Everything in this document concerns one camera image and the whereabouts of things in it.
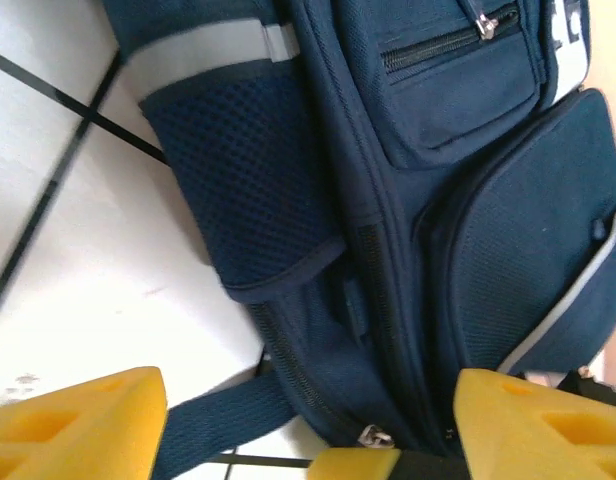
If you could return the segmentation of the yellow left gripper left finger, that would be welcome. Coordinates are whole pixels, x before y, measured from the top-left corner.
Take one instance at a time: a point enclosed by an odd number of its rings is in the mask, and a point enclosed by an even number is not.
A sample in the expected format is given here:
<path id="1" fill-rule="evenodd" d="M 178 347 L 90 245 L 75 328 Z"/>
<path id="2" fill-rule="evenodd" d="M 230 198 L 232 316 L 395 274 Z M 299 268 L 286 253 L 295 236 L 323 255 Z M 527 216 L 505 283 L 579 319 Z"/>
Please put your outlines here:
<path id="1" fill-rule="evenodd" d="M 149 480 L 167 418 L 139 367 L 0 407 L 0 480 Z"/>

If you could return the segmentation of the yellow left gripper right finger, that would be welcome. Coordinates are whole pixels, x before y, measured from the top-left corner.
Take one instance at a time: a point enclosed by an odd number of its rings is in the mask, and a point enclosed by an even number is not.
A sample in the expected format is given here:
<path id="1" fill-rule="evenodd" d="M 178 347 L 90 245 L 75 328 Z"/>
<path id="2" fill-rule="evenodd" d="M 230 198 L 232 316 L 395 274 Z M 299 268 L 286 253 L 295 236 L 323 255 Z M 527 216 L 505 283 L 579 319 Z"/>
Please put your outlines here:
<path id="1" fill-rule="evenodd" d="M 616 407 L 464 369 L 453 411 L 472 480 L 616 480 Z"/>

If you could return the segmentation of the navy blue student backpack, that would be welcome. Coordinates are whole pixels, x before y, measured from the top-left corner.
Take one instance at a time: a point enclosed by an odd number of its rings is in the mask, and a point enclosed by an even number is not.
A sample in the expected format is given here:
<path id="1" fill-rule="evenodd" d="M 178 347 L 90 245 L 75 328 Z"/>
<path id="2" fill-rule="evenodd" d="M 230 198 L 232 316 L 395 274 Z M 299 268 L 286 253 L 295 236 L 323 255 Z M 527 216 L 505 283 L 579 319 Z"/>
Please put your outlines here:
<path id="1" fill-rule="evenodd" d="M 172 408 L 151 480 L 296 416 L 334 448 L 466 462 L 462 370 L 603 348 L 616 143 L 583 85 L 590 0 L 102 3 L 272 363 Z"/>

